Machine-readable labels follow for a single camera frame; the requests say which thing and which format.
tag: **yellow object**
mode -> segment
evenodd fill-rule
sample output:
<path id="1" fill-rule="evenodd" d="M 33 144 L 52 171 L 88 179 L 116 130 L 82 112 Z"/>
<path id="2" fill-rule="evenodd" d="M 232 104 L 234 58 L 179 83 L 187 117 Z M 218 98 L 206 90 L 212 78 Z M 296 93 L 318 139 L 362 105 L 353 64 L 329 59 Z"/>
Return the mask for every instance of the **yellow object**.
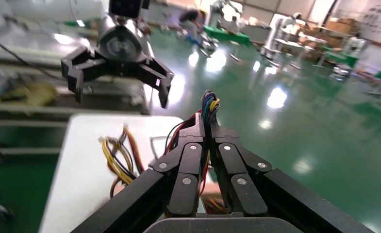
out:
<path id="1" fill-rule="evenodd" d="M 127 184 L 130 184 L 133 180 L 128 176 L 126 175 L 126 173 L 118 166 L 116 165 L 116 162 L 115 160 L 113 159 L 110 151 L 107 149 L 106 147 L 106 142 L 107 142 L 108 138 L 106 138 L 106 140 L 103 140 L 102 143 L 101 143 L 101 148 L 103 150 L 103 153 L 104 153 L 104 156 L 106 157 L 107 159 L 107 162 L 109 164 L 109 166 L 112 168 L 113 172 L 121 179 L 123 180 L 125 183 Z"/>
<path id="2" fill-rule="evenodd" d="M 0 105 L 9 104 L 16 106 L 40 107 L 52 102 L 58 93 L 54 86 L 46 83 L 31 83 L 17 87 L 13 91 L 0 94 Z"/>

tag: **person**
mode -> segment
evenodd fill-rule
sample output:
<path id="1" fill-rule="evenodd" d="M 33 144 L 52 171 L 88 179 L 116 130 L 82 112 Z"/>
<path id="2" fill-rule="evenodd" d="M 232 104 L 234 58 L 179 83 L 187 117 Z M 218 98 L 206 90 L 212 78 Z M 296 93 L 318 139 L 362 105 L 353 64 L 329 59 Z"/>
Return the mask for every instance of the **person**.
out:
<path id="1" fill-rule="evenodd" d="M 202 25 L 197 20 L 205 17 L 206 13 L 200 9 L 188 9 L 180 15 L 179 22 L 187 30 L 189 40 L 199 43 L 197 34 Z"/>

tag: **wall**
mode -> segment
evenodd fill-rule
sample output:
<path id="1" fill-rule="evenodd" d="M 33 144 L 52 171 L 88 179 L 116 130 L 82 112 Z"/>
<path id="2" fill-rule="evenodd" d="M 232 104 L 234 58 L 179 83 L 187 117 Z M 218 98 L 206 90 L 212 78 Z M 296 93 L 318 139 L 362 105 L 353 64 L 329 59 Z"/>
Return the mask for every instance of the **wall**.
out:
<path id="1" fill-rule="evenodd" d="M 356 18 L 362 23 L 362 37 L 381 43 L 381 0 L 341 0 L 334 16 Z M 368 46 L 359 62 L 381 70 L 381 47 Z"/>

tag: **black wire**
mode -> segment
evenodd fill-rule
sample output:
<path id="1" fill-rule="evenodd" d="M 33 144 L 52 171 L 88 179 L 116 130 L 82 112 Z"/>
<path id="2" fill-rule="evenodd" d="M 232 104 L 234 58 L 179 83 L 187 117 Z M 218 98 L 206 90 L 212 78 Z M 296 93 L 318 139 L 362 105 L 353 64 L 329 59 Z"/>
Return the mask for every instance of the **black wire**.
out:
<path id="1" fill-rule="evenodd" d="M 130 154 L 130 151 L 129 151 L 129 150 L 126 148 L 126 146 L 123 145 L 123 144 L 122 144 L 122 147 L 123 147 L 123 149 L 126 151 L 127 155 L 129 156 L 129 158 L 130 158 L 130 163 L 133 164 L 133 159 L 132 159 L 132 155 Z"/>
<path id="2" fill-rule="evenodd" d="M 33 63 L 30 63 L 30 62 L 26 62 L 25 60 L 23 60 L 21 57 L 19 57 L 17 54 L 15 54 L 14 52 L 10 51 L 10 49 L 6 48 L 4 45 L 2 45 L 0 43 L 0 48 L 2 48 L 3 50 L 5 50 L 6 52 L 10 53 L 12 56 L 14 56 L 16 59 L 18 59 L 21 63 L 27 65 L 27 66 L 30 66 L 31 68 L 34 68 L 34 69 L 37 69 L 39 70 L 41 73 L 51 77 L 51 78 L 54 78 L 54 79 L 60 79 L 62 80 L 62 78 L 59 78 L 59 77 L 56 77 L 54 75 L 51 75 L 49 73 L 47 73 L 46 71 L 44 71 L 42 68 L 38 67 L 37 65 L 33 64 Z"/>
<path id="3" fill-rule="evenodd" d="M 167 135 L 167 138 L 166 138 L 166 143 L 165 143 L 165 153 L 166 153 L 166 151 L 167 151 L 167 141 L 169 140 L 169 138 L 170 138 L 170 134 L 173 132 L 173 130 L 174 130 L 176 127 L 180 126 L 181 124 L 184 124 L 184 123 L 189 122 L 189 121 L 191 121 L 191 120 L 192 120 L 192 118 L 191 118 L 191 119 L 188 119 L 188 120 L 185 120 L 185 121 L 183 121 L 183 122 L 181 122 L 181 123 L 179 123 L 179 124 L 173 126 L 172 130 L 169 132 L 169 134 Z"/>
<path id="4" fill-rule="evenodd" d="M 106 142 L 106 147 L 109 151 L 112 151 L 109 147 L 109 143 Z M 126 174 L 128 174 L 128 176 L 132 179 L 135 179 L 136 177 L 121 163 L 121 161 L 116 157 L 116 153 L 114 154 L 111 154 L 111 156 L 116 160 L 116 162 L 122 167 L 122 169 L 124 170 L 124 172 Z"/>
<path id="5" fill-rule="evenodd" d="M 220 106 L 220 104 L 216 105 L 212 109 L 212 111 L 208 114 L 205 128 L 210 127 L 210 124 L 212 123 L 212 120 L 216 117 L 216 113 L 219 110 L 219 106 Z"/>

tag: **wire bundle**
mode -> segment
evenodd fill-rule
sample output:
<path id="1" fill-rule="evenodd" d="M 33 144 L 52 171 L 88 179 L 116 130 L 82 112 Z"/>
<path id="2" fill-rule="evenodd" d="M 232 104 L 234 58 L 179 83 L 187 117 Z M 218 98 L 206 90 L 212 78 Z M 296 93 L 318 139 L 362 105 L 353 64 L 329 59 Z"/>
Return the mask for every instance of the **wire bundle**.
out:
<path id="1" fill-rule="evenodd" d="M 223 199 L 218 198 L 208 198 L 205 202 L 206 211 L 210 215 L 222 215 L 228 214 Z"/>
<path id="2" fill-rule="evenodd" d="M 130 154 L 129 150 L 123 144 L 124 141 L 128 139 L 130 146 L 132 148 L 132 154 Z M 133 163 L 135 163 L 139 174 L 142 174 L 144 171 L 144 167 L 142 165 L 142 161 L 140 160 L 139 149 L 136 144 L 136 140 L 127 129 L 126 126 L 123 127 L 123 133 L 120 138 L 111 138 L 106 137 L 101 142 L 101 147 L 104 153 L 104 156 L 107 159 L 107 167 L 117 175 L 116 179 L 113 181 L 112 187 L 110 189 L 110 198 L 113 197 L 115 187 L 117 183 L 122 182 L 125 185 L 129 185 L 136 179 L 136 175 L 134 174 Z M 118 159 L 117 152 L 120 152 L 126 161 L 126 166 L 122 164 L 122 162 Z"/>
<path id="3" fill-rule="evenodd" d="M 196 113 L 194 113 L 191 117 L 189 117 L 189 119 L 175 125 L 172 130 L 170 130 L 169 134 L 167 135 L 167 138 L 166 138 L 166 143 L 165 143 L 165 152 L 163 153 L 163 156 L 166 155 L 167 153 L 169 153 L 169 151 L 173 150 L 176 146 L 177 146 L 177 143 L 179 141 L 179 131 L 187 126 L 189 126 L 189 123 L 193 122 L 195 120 L 195 117 L 196 117 Z M 169 142 L 169 144 L 167 144 L 167 142 L 169 141 L 169 138 L 170 138 L 170 134 L 173 132 L 173 130 L 175 130 L 175 132 L 173 133 L 172 135 L 172 138 Z"/>
<path id="4" fill-rule="evenodd" d="M 202 117 L 205 129 L 210 128 L 213 119 L 216 118 L 216 113 L 219 110 L 220 99 L 211 90 L 204 92 L 202 98 Z"/>

